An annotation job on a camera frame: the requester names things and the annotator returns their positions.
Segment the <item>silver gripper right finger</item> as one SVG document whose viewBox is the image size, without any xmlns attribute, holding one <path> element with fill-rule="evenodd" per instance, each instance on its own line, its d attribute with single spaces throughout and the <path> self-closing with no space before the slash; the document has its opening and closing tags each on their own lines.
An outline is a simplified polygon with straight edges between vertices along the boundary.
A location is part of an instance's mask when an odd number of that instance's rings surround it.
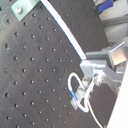
<svg viewBox="0 0 128 128">
<path fill-rule="evenodd" d="M 98 85 L 107 84 L 110 89 L 117 94 L 118 85 L 121 83 L 121 76 L 114 70 L 114 63 L 108 50 L 87 52 L 86 60 L 80 63 L 80 68 L 84 74 L 84 80 L 96 78 Z"/>
</svg>

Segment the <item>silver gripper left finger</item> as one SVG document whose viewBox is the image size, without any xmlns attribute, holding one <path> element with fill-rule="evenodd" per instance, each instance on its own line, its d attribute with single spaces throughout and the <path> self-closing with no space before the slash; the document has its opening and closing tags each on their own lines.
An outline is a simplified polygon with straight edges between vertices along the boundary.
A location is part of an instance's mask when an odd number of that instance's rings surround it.
<svg viewBox="0 0 128 128">
<path fill-rule="evenodd" d="M 89 110 L 89 95 L 94 87 L 94 81 L 91 83 L 80 83 L 76 92 L 70 101 L 74 109 L 80 108 L 82 111 Z"/>
</svg>

